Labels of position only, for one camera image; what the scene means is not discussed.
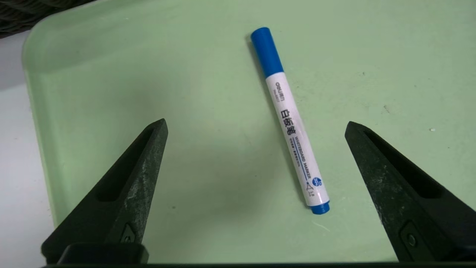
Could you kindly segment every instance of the green plastic tray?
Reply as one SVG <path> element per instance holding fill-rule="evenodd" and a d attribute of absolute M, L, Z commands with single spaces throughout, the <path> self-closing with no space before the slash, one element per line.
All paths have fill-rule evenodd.
<path fill-rule="evenodd" d="M 261 26 L 326 182 L 323 216 L 304 206 L 253 56 Z M 345 127 L 372 128 L 476 207 L 474 29 L 470 0 L 106 0 L 50 16 L 23 63 L 55 224 L 165 118 L 150 262 L 396 260 Z"/>

